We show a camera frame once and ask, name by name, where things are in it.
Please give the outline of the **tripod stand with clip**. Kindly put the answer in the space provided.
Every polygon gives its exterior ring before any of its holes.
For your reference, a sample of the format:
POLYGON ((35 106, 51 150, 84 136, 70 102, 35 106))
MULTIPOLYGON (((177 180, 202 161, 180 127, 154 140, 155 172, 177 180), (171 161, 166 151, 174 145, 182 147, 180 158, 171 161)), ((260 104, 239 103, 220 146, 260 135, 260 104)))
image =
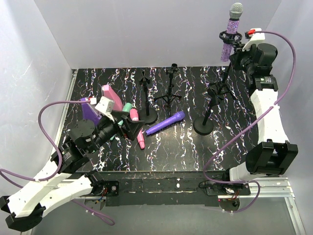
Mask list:
POLYGON ((171 65, 171 68, 169 70, 166 70, 166 74, 169 76, 169 86, 168 86, 168 90, 167 93, 165 95, 159 96, 159 97, 155 97, 153 98, 153 101, 156 102, 159 99, 162 99, 163 101, 165 101, 167 107, 171 107, 171 103, 172 101, 174 101, 175 98, 181 99, 182 96, 181 95, 177 95, 173 93, 173 78, 174 78, 174 74, 178 72, 178 65, 176 63, 173 63, 171 65))

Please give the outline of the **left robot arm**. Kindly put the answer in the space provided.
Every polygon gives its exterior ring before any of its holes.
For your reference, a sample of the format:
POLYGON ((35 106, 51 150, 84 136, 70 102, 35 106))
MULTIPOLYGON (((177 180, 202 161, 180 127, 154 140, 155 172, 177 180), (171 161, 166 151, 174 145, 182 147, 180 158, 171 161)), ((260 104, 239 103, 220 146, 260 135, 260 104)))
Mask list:
POLYGON ((110 184, 97 171, 92 170, 65 186, 59 184, 89 162, 88 155, 96 152, 113 135, 135 140, 144 126, 142 120, 131 120, 128 113, 114 111, 104 116, 98 125, 83 119, 68 132, 64 144, 18 192, 0 198, 0 209, 7 212, 7 227, 26 232, 37 226, 57 207, 83 195, 102 196, 110 192, 110 184))

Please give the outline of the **purple plastic microphone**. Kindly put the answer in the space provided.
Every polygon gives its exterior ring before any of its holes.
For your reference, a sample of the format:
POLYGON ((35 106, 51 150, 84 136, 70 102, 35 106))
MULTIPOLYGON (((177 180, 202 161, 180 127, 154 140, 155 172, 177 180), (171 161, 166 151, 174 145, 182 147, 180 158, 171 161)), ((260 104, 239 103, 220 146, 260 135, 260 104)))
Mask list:
POLYGON ((167 118, 166 120, 160 122, 159 124, 151 127, 150 129, 146 130, 146 135, 152 135, 176 122, 179 122, 185 118, 184 111, 180 111, 175 113, 173 116, 167 118))

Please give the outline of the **purple glitter microphone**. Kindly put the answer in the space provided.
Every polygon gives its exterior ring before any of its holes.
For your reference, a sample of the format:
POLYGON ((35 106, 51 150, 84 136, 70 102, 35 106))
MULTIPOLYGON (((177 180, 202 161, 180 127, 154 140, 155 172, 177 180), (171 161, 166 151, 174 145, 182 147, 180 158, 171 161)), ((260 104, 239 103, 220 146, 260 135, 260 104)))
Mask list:
POLYGON ((221 53, 221 61, 227 62, 231 54, 233 44, 241 40, 242 36, 237 32, 239 20, 243 13, 243 5, 239 2, 232 4, 229 10, 229 20, 226 31, 219 34, 220 39, 223 41, 223 48, 221 53))

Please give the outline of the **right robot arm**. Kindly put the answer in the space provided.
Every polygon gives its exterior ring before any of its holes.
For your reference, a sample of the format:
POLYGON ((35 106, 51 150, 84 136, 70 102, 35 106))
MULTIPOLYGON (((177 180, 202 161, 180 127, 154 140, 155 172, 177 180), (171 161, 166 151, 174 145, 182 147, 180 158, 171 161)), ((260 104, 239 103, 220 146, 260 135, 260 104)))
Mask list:
POLYGON ((242 70, 245 74, 258 127, 258 144, 247 153, 244 163, 228 170, 232 182, 282 175, 298 154, 298 146, 289 142, 279 106, 275 104, 278 83, 271 70, 277 55, 275 46, 253 43, 237 49, 230 57, 233 69, 242 70))

